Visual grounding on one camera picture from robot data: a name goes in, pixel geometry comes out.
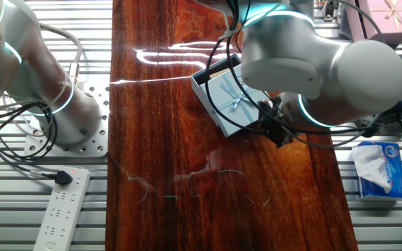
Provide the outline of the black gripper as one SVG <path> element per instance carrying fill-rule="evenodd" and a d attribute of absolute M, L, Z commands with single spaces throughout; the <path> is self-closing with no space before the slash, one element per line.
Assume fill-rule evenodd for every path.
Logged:
<path fill-rule="evenodd" d="M 275 143 L 277 147 L 282 147 L 286 144 L 292 143 L 292 137 L 282 128 L 281 125 L 281 115 L 283 112 L 279 108 L 280 104 L 280 97 L 269 97 L 258 101 L 258 106 L 267 113 L 259 112 L 258 121 L 260 127 L 266 137 Z"/>

